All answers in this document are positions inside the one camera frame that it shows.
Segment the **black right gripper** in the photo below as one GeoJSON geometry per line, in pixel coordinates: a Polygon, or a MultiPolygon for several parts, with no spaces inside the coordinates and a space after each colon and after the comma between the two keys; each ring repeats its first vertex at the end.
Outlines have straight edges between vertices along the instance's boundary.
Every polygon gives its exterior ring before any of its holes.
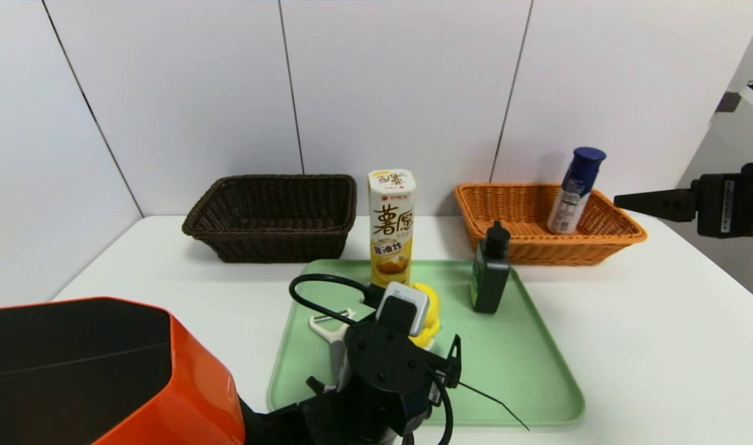
{"type": "Polygon", "coordinates": [[[690,189],[617,195],[623,210],[671,222],[697,217],[697,233],[711,239],[753,237],[753,174],[706,174],[690,189]]]}

